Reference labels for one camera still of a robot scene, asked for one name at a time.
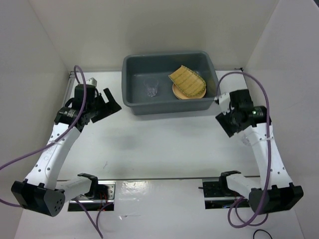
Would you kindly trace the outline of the woven bamboo tray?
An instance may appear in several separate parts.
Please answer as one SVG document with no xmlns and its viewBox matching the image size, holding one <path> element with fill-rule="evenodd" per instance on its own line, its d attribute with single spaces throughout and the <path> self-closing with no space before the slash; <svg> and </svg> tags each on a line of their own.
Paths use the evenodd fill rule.
<svg viewBox="0 0 319 239">
<path fill-rule="evenodd" d="M 181 65 L 168 76 L 173 84 L 187 97 L 197 97 L 206 89 L 206 82 L 196 72 Z"/>
</svg>

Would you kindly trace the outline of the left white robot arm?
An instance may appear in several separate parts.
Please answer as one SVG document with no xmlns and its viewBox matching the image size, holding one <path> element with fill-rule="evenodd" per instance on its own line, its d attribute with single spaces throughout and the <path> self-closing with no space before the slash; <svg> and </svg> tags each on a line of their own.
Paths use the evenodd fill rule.
<svg viewBox="0 0 319 239">
<path fill-rule="evenodd" d="M 107 187 L 100 185 L 96 176 L 87 173 L 80 173 L 65 182 L 57 181 L 62 165 L 84 126 L 121 110 L 110 90 L 105 88 L 103 91 L 108 102 L 97 93 L 95 86 L 79 84 L 75 87 L 74 97 L 57 112 L 48 141 L 53 145 L 42 152 L 25 179 L 15 181 L 11 187 L 22 208 L 55 217 L 66 202 L 79 195 L 94 199 L 105 193 Z"/>
</svg>

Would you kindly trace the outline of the clear plastic cup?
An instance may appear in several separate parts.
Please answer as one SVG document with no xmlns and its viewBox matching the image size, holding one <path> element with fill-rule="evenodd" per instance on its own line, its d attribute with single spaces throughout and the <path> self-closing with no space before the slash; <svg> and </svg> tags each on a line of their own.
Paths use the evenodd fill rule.
<svg viewBox="0 0 319 239">
<path fill-rule="evenodd" d="M 148 78 L 144 80 L 144 86 L 146 88 L 146 93 L 149 97 L 155 97 L 158 93 L 158 79 Z"/>
</svg>

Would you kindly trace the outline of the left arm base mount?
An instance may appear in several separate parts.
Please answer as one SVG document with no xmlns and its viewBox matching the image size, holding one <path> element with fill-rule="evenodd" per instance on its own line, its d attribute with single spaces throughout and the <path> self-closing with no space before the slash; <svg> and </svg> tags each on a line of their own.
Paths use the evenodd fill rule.
<svg viewBox="0 0 319 239">
<path fill-rule="evenodd" d="M 85 194 L 78 195 L 75 200 L 78 200 L 88 212 L 114 210 L 116 181 L 114 180 L 99 180 L 99 191 L 94 197 L 87 197 Z"/>
</svg>

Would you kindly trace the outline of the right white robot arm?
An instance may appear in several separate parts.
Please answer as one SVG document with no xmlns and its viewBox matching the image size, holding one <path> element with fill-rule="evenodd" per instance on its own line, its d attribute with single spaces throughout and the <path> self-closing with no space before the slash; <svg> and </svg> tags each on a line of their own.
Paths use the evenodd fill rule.
<svg viewBox="0 0 319 239">
<path fill-rule="evenodd" d="M 241 136 L 252 147 L 260 173 L 256 182 L 236 170 L 223 172 L 219 192 L 224 196 L 237 192 L 259 215 L 290 210 L 304 192 L 294 185 L 282 162 L 267 108 L 255 106 L 248 90 L 225 93 L 215 101 L 221 108 L 216 120 L 229 137 Z"/>
</svg>

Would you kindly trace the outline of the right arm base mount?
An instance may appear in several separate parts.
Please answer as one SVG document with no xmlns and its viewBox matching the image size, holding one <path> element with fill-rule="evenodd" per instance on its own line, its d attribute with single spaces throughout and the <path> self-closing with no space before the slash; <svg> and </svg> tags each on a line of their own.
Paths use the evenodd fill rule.
<svg viewBox="0 0 319 239">
<path fill-rule="evenodd" d="M 241 197 L 237 192 L 224 192 L 218 178 L 203 179 L 198 187 L 204 195 L 206 209 L 229 209 Z"/>
</svg>

